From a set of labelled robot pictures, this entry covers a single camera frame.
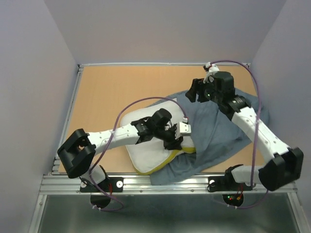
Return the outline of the white pillow yellow edge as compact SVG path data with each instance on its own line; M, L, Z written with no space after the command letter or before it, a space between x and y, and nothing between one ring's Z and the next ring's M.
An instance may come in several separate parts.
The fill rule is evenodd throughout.
M176 103L167 100L150 107L127 113L122 117L120 125L125 126L134 120L150 117L161 108L166 109L171 113L171 121L173 124L182 121L184 118L184 114L180 107ZM166 150L162 140L153 138L148 142L138 145L126 146L126 149L135 171L140 175L150 175L162 169L176 156L183 153L192 154L196 152L194 143L189 136L184 137L181 147L181 150Z

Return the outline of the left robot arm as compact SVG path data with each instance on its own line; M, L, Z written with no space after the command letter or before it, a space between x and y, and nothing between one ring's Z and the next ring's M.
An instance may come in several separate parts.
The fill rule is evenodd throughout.
M57 154L70 179L80 178L97 191L104 191L108 187L108 176L98 163L93 162L94 156L117 147L149 142L153 138L162 140L167 150L179 150L183 137L191 132L191 128L186 117L176 124L171 124L171 119L171 113L161 108L152 116L116 129L93 133L77 129L60 146Z

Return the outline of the blue grey pillowcase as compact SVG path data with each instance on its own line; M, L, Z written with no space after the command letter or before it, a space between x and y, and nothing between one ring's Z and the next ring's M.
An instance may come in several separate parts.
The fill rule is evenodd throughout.
M151 174L153 185L183 181L206 168L231 158L251 143L245 133L220 112L212 101L191 103L185 91L168 96L176 99L189 117L191 139L196 148L193 154L176 156L162 169Z

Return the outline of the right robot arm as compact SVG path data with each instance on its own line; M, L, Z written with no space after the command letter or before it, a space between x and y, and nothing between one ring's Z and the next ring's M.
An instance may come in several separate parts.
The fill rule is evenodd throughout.
M259 118L250 100L236 93L234 78L226 71L208 72L205 78L193 79L185 96L190 102L212 101L219 110L253 142L261 152L264 166L235 165L225 171L219 184L235 189L241 183L262 184L275 191L301 176L304 154L298 147L282 142Z

